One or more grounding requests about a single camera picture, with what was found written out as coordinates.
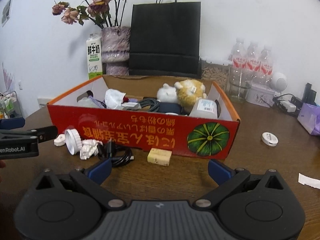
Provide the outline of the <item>iridescent white plastic bag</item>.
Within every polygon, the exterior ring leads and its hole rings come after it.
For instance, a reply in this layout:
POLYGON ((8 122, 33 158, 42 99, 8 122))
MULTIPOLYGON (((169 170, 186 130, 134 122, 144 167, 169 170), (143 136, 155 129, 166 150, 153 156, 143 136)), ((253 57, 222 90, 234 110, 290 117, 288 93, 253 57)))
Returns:
POLYGON ((86 108, 98 108, 98 105, 93 102, 90 97, 84 97, 77 102, 78 107, 86 107, 86 108))

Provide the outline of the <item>white plastic bottle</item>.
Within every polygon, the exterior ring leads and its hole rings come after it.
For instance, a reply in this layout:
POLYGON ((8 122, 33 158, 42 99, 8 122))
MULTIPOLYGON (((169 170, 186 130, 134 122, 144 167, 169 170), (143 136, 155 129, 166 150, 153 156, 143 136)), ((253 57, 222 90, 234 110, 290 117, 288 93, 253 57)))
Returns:
POLYGON ((198 99, 189 116, 195 118, 217 119, 217 104, 213 100, 198 99))

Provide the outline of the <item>white yellow plush hamster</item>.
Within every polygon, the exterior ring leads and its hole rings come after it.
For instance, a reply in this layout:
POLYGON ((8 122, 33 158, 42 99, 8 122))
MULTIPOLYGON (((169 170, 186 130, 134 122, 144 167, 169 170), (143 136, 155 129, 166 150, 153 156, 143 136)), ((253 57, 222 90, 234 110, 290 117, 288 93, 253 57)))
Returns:
POLYGON ((191 111, 197 100, 206 98, 205 85, 195 79, 175 82, 173 87, 164 83, 157 92, 158 101, 178 103, 186 111, 191 111))

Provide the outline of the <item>white screw lid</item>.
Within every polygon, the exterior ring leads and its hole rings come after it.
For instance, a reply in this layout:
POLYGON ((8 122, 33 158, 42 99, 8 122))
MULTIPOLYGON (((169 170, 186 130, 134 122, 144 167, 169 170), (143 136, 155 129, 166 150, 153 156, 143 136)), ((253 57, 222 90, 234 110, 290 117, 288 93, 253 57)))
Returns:
POLYGON ((82 148, 82 142, 79 132, 76 129, 66 129, 65 143, 71 155, 75 155, 80 152, 82 148))

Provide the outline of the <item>white paper slip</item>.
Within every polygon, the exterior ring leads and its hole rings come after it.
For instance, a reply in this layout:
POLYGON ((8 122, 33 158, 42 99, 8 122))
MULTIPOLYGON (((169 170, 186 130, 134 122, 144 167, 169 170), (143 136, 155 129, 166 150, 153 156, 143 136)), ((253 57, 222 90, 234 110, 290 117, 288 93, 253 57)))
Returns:
POLYGON ((310 178, 308 176, 305 176, 303 174, 298 175, 298 182, 302 185, 307 185, 310 187, 313 187, 315 189, 320 189, 320 180, 315 178, 310 178))

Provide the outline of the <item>crumpled white tissue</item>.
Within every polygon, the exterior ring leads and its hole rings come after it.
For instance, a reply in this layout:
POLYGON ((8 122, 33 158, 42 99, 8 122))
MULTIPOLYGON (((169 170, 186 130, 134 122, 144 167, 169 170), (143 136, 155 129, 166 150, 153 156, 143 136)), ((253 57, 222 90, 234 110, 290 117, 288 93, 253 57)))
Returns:
POLYGON ((82 147, 80 149, 80 159, 87 160, 91 156, 96 156, 98 154, 98 145, 103 145, 101 141, 95 139, 83 140, 82 147))

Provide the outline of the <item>small white round case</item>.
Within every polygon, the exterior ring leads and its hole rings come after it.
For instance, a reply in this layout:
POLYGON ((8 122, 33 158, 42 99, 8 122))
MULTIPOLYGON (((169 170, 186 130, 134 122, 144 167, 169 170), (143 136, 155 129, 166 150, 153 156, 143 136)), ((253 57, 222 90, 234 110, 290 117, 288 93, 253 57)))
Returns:
POLYGON ((271 132, 264 132, 261 135, 261 140, 264 144, 270 147, 275 147, 277 146, 279 140, 278 138, 271 132))

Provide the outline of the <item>green white milk carton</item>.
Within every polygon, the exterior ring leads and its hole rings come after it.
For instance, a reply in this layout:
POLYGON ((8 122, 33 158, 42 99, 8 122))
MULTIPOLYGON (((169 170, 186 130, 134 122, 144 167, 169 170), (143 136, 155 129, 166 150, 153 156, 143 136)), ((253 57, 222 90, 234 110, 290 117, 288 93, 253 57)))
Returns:
POLYGON ((88 78, 93 79, 103 75, 103 64, 101 59, 101 35, 90 34, 86 41, 88 78))

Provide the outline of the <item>cardboard box orange red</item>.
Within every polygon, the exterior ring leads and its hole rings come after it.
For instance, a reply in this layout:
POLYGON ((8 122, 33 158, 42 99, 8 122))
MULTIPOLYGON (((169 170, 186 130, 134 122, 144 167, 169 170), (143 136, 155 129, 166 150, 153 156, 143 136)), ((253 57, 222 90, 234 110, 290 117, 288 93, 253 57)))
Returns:
POLYGON ((167 115, 148 111, 127 111, 81 107, 77 99, 87 91, 96 100, 104 100, 108 89, 116 89, 132 98, 154 98, 174 76, 108 76, 86 81, 48 103, 52 123, 59 132, 76 129, 83 139, 113 140, 132 148, 149 151, 169 150, 174 155, 200 158, 227 158, 240 126, 240 116, 227 95, 214 81, 204 81, 210 100, 220 108, 217 119, 167 115))

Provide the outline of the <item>purple marbled vase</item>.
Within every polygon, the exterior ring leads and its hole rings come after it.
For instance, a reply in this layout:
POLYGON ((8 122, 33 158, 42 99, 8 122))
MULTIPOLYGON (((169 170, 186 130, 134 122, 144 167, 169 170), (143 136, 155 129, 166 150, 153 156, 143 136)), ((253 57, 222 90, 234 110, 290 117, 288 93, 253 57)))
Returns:
POLYGON ((129 75, 130 34, 130 27, 106 27, 102 30, 103 74, 129 75))

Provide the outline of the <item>empty glass cup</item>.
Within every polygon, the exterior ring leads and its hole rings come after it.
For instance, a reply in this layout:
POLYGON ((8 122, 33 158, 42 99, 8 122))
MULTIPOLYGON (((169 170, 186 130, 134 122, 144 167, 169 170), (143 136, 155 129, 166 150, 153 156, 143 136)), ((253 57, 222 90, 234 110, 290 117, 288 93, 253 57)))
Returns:
POLYGON ((231 80, 229 82, 229 96, 238 101, 245 101, 252 81, 249 80, 231 80))

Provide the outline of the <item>water bottle middle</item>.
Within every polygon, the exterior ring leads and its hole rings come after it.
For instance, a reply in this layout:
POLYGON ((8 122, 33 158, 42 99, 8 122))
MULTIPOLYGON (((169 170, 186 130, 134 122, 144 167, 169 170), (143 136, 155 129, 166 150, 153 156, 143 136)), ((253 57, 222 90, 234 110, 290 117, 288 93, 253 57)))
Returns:
POLYGON ((258 43, 251 42, 247 49, 247 62, 246 62, 246 69, 252 76, 253 83, 257 82, 258 74, 260 71, 260 60, 258 55, 258 43))

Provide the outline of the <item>water bottle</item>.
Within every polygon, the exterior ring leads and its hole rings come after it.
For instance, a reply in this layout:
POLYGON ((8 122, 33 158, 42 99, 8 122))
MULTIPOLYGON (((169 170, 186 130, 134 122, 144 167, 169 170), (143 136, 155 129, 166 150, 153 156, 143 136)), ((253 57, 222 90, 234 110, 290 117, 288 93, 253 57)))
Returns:
POLYGON ((260 61, 260 81, 261 85, 268 85, 273 72, 273 59, 272 51, 270 46, 264 46, 261 51, 259 61, 260 61))
POLYGON ((247 62, 243 38, 236 38, 236 43, 231 50, 229 60, 232 62, 229 72, 230 81, 241 82, 242 74, 247 62))
POLYGON ((252 76, 253 83, 257 82, 258 74, 260 71, 260 60, 258 55, 258 43, 251 42, 247 49, 247 62, 246 62, 246 69, 252 76))

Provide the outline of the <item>water bottle left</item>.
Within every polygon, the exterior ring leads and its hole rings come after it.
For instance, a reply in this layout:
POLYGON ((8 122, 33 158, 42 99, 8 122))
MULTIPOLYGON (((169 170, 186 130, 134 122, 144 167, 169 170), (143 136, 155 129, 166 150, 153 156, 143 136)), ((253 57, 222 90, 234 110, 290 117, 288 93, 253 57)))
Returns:
POLYGON ((236 43, 231 50, 229 60, 232 62, 229 72, 230 81, 241 82, 242 74, 247 62, 243 38, 236 38, 236 43))

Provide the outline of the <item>black paper shopping bag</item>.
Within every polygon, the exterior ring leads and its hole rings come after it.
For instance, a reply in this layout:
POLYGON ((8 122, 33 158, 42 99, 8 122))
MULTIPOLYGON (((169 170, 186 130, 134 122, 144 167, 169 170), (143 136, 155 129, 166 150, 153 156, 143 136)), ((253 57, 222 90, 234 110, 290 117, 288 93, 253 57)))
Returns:
POLYGON ((200 23, 200 2, 133 5, 129 74, 198 79, 200 23))

